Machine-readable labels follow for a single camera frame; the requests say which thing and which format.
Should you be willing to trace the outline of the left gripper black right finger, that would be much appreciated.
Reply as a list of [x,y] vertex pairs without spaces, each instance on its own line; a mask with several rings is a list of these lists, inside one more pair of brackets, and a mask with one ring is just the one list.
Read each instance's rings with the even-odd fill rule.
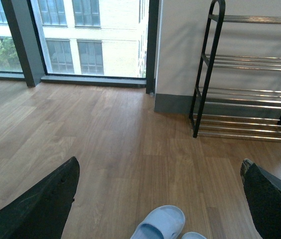
[[264,239],[281,239],[281,179],[244,159],[240,169],[253,223]]

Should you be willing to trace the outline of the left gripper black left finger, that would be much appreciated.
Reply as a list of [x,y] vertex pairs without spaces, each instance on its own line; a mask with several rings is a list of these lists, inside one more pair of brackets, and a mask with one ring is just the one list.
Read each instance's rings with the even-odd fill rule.
[[71,157],[0,210],[0,239],[59,239],[74,202],[80,165]]

